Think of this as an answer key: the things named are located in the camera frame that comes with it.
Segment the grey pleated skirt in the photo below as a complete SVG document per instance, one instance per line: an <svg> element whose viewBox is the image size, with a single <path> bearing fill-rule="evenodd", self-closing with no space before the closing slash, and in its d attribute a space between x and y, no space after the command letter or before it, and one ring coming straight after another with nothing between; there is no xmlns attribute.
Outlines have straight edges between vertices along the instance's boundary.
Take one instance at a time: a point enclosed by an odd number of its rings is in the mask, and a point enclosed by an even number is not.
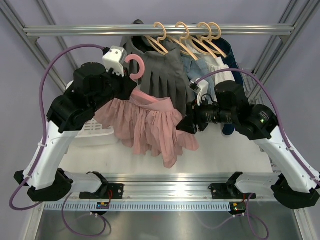
<svg viewBox="0 0 320 240"><path fill-rule="evenodd" d="M169 97L173 106L185 115L194 92L184 70L180 46L169 41L162 45L168 50L165 55L155 51L142 36L124 36L120 43L128 54L136 54L144 61L145 72L138 80L140 90L156 98Z"/></svg>

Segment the pink ruffled skirt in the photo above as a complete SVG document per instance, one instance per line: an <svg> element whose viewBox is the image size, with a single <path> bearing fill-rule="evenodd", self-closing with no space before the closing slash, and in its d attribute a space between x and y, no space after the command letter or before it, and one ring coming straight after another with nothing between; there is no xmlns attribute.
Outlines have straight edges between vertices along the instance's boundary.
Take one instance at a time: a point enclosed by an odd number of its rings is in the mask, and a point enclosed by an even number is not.
<svg viewBox="0 0 320 240"><path fill-rule="evenodd" d="M165 168L172 168L183 150L197 151L194 135L177 130L183 119L169 97L150 102L139 96L130 100L113 99L99 109L94 119L104 129L113 127L114 135L133 154L162 156Z"/></svg>

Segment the light blue denim skirt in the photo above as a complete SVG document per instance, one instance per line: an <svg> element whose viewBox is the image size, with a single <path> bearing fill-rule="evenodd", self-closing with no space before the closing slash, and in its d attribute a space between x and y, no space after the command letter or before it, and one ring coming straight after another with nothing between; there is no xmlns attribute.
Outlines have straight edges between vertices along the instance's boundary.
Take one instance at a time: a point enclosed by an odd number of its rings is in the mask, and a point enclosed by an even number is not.
<svg viewBox="0 0 320 240"><path fill-rule="evenodd" d="M189 80L201 78L216 70L215 59L212 56L204 56L199 60L193 59L189 55L181 55L184 70Z"/></svg>

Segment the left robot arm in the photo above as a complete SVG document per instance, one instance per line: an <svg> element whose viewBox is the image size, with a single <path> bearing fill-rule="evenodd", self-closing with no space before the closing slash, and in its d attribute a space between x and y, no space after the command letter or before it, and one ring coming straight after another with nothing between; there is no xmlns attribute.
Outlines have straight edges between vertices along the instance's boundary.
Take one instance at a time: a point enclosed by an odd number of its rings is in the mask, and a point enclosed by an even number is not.
<svg viewBox="0 0 320 240"><path fill-rule="evenodd" d="M108 180L97 171L71 173L60 168L70 144L95 113L113 99L128 100L137 84L122 63L88 62L74 71L73 81L51 104L44 118L44 136L30 166L14 179L29 187L33 202L56 202L69 193L103 199Z"/></svg>

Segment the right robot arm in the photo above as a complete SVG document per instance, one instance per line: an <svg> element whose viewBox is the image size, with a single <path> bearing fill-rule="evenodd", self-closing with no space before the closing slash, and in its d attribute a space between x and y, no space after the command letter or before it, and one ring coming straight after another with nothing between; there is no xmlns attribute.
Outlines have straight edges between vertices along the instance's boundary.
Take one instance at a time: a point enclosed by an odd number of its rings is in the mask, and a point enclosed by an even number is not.
<svg viewBox="0 0 320 240"><path fill-rule="evenodd" d="M242 85L228 80L214 88L216 101L194 100L187 104L186 116L177 130L189 134L203 132L210 123L232 124L235 130L259 146L279 173L267 175L235 172L226 183L209 186L213 199L274 197L292 209L313 207L320 199L320 173L290 144L280 120L262 104L250 104Z"/></svg>

